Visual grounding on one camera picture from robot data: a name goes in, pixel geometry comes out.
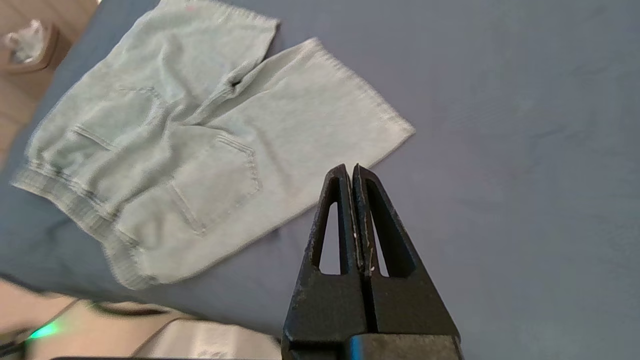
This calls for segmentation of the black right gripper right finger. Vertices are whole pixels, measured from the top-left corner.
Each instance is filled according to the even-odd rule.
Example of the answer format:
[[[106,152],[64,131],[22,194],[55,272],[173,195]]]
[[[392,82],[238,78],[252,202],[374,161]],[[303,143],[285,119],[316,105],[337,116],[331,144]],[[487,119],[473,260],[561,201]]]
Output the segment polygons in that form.
[[[352,193],[366,321],[378,334],[448,337],[460,332],[381,180],[356,165]]]

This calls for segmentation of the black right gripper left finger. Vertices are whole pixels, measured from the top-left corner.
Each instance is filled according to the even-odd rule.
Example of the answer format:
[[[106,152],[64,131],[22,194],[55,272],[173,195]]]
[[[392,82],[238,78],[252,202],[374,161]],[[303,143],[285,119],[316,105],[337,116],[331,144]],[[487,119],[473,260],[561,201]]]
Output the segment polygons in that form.
[[[282,330],[284,360],[343,359],[345,343],[367,330],[351,189],[344,164],[327,172]],[[333,204],[337,205],[338,275],[320,269]]]

